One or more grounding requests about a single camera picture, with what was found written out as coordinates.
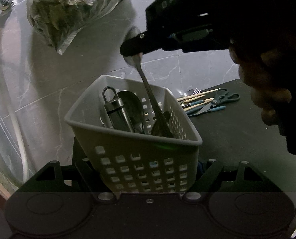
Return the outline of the person's right hand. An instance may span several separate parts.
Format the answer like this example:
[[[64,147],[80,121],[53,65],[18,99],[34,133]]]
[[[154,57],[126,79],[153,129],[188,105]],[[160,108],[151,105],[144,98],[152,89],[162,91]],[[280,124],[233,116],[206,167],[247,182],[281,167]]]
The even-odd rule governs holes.
[[[252,102],[261,109],[262,121],[281,126],[290,119],[288,106],[296,88],[296,51],[232,43],[232,61],[240,79],[252,89]]]

